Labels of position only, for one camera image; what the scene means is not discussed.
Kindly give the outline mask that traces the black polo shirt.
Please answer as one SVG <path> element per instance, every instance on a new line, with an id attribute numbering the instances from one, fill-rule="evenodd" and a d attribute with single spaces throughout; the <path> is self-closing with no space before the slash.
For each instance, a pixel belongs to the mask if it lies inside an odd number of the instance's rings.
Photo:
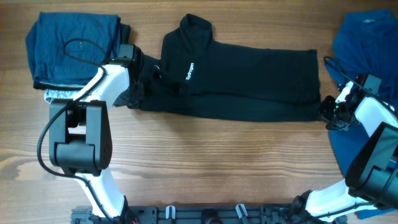
<path id="1" fill-rule="evenodd" d="M 320 106 L 316 50 L 224 44 L 212 24 L 185 15 L 165 35 L 160 58 L 143 55 L 131 109 L 238 121 L 315 121 Z"/>

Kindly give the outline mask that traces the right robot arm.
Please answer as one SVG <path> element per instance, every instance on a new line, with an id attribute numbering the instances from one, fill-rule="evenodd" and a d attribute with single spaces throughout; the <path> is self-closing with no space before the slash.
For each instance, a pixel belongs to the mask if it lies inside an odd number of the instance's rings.
<path id="1" fill-rule="evenodd" d="M 318 110 L 330 131 L 364 127 L 369 139 L 345 179 L 323 190 L 295 197 L 289 223 L 326 223 L 360 210 L 397 208 L 397 116 L 377 95 L 381 79 L 370 73 L 349 80 L 339 97 L 327 96 Z"/>

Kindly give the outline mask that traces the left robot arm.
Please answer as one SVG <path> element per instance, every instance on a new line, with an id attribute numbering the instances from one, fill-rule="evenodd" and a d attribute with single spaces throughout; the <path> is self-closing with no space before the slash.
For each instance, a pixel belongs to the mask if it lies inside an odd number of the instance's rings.
<path id="1" fill-rule="evenodd" d="M 122 44 L 116 58 L 72 98 L 50 105 L 49 157 L 62 175 L 75 179 L 91 203 L 87 223 L 138 223 L 109 169 L 113 153 L 108 111 L 123 93 L 136 90 L 142 52 Z"/>

